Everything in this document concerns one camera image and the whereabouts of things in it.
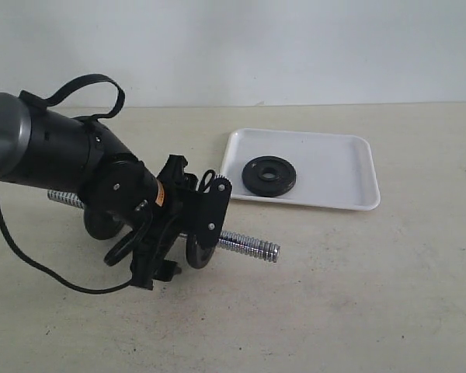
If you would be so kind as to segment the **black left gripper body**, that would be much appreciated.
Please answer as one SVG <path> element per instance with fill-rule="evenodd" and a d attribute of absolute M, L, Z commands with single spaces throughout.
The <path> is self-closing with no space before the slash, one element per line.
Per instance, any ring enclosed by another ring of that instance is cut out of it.
<path fill-rule="evenodd" d="M 156 181 L 160 187 L 151 219 L 137 232 L 130 263 L 130 286 L 151 290 L 155 281 L 163 281 L 165 257 L 184 230 L 182 192 L 195 187 L 198 179 L 185 172 L 188 162 L 183 155 L 170 155 Z"/>

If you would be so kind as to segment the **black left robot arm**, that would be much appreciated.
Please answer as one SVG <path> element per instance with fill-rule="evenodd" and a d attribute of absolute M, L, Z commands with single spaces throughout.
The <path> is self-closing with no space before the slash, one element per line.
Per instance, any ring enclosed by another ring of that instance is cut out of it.
<path fill-rule="evenodd" d="M 0 92 L 0 182 L 76 195 L 87 233 L 115 242 L 105 263 L 130 257 L 130 286 L 152 289 L 180 273 L 167 254 L 180 235 L 193 234 L 200 199 L 186 165 L 170 155 L 153 174 L 98 117 L 66 117 L 28 92 Z M 1 208 L 0 230 L 18 252 Z"/>

